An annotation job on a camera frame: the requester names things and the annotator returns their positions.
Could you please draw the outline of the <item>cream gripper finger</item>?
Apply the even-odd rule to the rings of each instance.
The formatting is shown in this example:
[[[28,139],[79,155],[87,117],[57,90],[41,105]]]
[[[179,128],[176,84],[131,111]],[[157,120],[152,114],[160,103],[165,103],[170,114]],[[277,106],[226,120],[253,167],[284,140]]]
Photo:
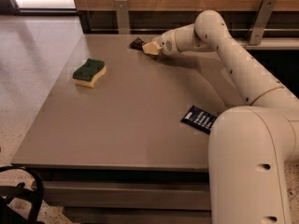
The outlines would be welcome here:
[[[155,41],[146,43],[142,46],[145,54],[157,56],[160,54],[162,47]]]

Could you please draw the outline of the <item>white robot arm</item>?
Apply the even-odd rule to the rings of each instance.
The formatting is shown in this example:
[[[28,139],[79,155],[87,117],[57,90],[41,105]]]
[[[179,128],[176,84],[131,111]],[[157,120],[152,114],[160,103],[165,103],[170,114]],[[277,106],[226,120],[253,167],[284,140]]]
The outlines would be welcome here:
[[[299,159],[298,98],[233,39],[214,10],[142,49],[215,51],[244,102],[219,115],[209,136],[212,223],[292,224],[285,165]]]

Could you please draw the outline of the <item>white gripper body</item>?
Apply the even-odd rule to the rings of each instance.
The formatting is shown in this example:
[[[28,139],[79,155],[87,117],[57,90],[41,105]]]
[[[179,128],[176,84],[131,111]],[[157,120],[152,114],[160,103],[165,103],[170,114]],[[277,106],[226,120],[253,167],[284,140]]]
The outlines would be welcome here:
[[[158,44],[158,51],[160,53],[165,55],[178,53],[175,34],[174,30],[169,30],[152,39],[153,42]]]

